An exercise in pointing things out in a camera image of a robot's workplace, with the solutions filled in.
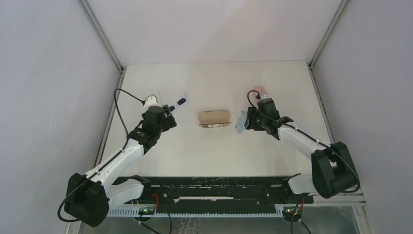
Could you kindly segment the light blue cloth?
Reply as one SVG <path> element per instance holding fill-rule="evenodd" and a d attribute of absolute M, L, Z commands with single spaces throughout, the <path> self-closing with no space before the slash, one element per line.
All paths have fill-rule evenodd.
<path fill-rule="evenodd" d="M 236 131 L 241 134 L 245 130 L 245 123 L 247 119 L 247 111 L 241 110 L 241 115 L 235 125 Z"/>

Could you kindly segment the pink glasses case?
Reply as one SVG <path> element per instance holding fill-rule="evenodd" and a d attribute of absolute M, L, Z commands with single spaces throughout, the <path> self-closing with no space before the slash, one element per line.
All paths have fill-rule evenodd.
<path fill-rule="evenodd" d="M 263 86 L 255 86 L 253 89 L 256 90 L 260 96 L 267 95 L 267 91 Z"/>

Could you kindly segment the patterned glasses case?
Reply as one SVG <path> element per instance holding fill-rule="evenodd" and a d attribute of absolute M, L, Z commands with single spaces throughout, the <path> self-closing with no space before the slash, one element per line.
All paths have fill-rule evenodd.
<path fill-rule="evenodd" d="M 228 110 L 209 110 L 198 114 L 199 126 L 202 128 L 226 127 L 231 124 Z"/>

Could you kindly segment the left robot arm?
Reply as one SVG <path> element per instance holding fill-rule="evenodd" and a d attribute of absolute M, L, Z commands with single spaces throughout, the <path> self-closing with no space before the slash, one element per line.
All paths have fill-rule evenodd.
<path fill-rule="evenodd" d="M 66 221 L 61 215 L 64 211 L 73 217 L 73 222 L 96 227 L 109 211 L 142 195 L 144 185 L 137 179 L 130 178 L 117 185 L 114 182 L 156 145 L 163 132 L 177 125 L 167 105 L 149 106 L 142 117 L 138 126 L 127 134 L 125 144 L 108 159 L 82 175 L 75 173 L 69 178 L 66 196 L 57 212 L 61 221 Z"/>

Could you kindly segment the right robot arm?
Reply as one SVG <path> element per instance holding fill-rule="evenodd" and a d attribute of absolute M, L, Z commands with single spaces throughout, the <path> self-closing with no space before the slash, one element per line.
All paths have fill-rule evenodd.
<path fill-rule="evenodd" d="M 354 193 L 360 181 L 346 144 L 324 143 L 300 129 L 290 117 L 281 117 L 271 98 L 260 99 L 247 109 L 245 128 L 265 131 L 306 156 L 311 172 L 290 177 L 286 184 L 294 194 L 319 194 L 331 198 L 339 193 Z"/>

